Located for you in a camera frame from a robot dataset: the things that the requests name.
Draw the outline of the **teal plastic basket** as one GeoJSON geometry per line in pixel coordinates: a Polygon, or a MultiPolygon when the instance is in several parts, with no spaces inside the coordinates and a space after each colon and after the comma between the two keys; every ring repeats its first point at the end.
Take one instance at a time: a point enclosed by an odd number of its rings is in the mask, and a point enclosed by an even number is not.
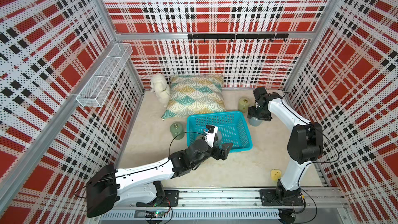
{"type": "Polygon", "coordinates": [[[187,145],[204,133],[206,125],[218,127],[222,144],[233,143],[230,152],[249,151],[253,144],[244,115],[239,111],[192,115],[187,118],[187,145]]]}

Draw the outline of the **yellow-green tea canister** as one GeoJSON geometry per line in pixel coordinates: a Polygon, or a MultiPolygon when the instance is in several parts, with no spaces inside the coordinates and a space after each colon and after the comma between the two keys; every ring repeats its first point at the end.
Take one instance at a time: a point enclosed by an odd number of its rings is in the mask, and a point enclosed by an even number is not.
{"type": "Polygon", "coordinates": [[[250,106],[250,99],[247,97],[241,97],[238,101],[238,110],[242,113],[248,112],[250,106]]]}

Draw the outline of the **dark green tea canister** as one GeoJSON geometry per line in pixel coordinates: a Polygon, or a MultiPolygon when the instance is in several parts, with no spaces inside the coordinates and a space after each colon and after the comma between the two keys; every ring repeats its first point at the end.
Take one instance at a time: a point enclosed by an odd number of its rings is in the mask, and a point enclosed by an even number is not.
{"type": "Polygon", "coordinates": [[[184,128],[181,122],[174,122],[170,126],[170,132],[174,140],[181,140],[184,138],[184,128]]]}

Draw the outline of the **light blue tea canister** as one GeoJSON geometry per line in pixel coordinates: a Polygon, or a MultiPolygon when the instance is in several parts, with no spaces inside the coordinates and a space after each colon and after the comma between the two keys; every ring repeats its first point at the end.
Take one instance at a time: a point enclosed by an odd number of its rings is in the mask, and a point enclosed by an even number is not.
{"type": "Polygon", "coordinates": [[[258,118],[250,118],[248,119],[249,124],[253,127],[258,127],[263,121],[258,118]]]}

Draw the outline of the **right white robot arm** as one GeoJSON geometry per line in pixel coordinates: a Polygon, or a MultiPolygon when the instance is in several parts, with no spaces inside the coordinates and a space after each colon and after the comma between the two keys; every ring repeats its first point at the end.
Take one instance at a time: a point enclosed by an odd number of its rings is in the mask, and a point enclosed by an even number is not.
{"type": "Polygon", "coordinates": [[[255,106],[248,109],[248,119],[271,121],[275,115],[291,131],[287,144],[290,161],[284,175],[278,179],[276,189],[261,190],[264,206],[303,206],[300,181],[308,167],[323,152],[323,136],[320,124],[310,122],[296,113],[278,92],[268,93],[264,87],[253,91],[255,106]]]}

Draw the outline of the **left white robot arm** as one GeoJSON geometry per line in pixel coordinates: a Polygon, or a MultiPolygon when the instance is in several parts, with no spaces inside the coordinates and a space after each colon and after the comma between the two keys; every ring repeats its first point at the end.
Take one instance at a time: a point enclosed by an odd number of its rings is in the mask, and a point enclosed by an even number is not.
{"type": "Polygon", "coordinates": [[[165,198],[161,182],[195,171],[208,158],[226,160],[232,143],[210,147],[203,139],[185,150],[141,167],[102,167],[86,184],[87,217],[100,216],[122,202],[154,204],[165,198]]]}

